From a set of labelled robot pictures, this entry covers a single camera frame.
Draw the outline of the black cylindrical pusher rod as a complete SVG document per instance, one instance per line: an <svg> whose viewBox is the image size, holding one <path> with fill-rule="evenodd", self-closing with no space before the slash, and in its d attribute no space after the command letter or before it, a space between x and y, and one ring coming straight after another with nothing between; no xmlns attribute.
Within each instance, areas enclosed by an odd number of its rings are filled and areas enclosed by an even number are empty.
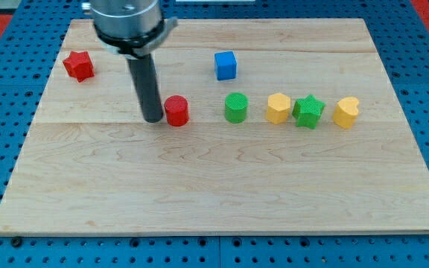
<svg viewBox="0 0 429 268"><path fill-rule="evenodd" d="M163 108L152 55L147 54L136 60L128 60L127 64L143 119L148 123L159 122L163 117Z"/></svg>

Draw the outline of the grey black tool flange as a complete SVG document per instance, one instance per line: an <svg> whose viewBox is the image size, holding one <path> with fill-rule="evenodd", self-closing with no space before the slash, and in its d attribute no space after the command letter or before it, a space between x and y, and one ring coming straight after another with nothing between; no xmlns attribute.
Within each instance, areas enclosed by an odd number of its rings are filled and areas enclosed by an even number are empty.
<svg viewBox="0 0 429 268"><path fill-rule="evenodd" d="M177 26L177 17L163 19L152 30L130 38L107 35L97 25L94 25L94 28L102 47L109 53L121 55L127 59L141 59L160 47Z"/></svg>

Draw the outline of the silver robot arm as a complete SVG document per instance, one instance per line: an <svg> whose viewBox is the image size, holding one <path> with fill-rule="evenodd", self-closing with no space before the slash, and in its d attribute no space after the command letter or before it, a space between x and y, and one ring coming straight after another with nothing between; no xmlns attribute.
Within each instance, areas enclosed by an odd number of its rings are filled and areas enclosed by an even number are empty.
<svg viewBox="0 0 429 268"><path fill-rule="evenodd" d="M160 121L164 112L152 52L178 26L178 19L166 19L159 0L90 0L82 8L93 18L103 48L126 59L143 119Z"/></svg>

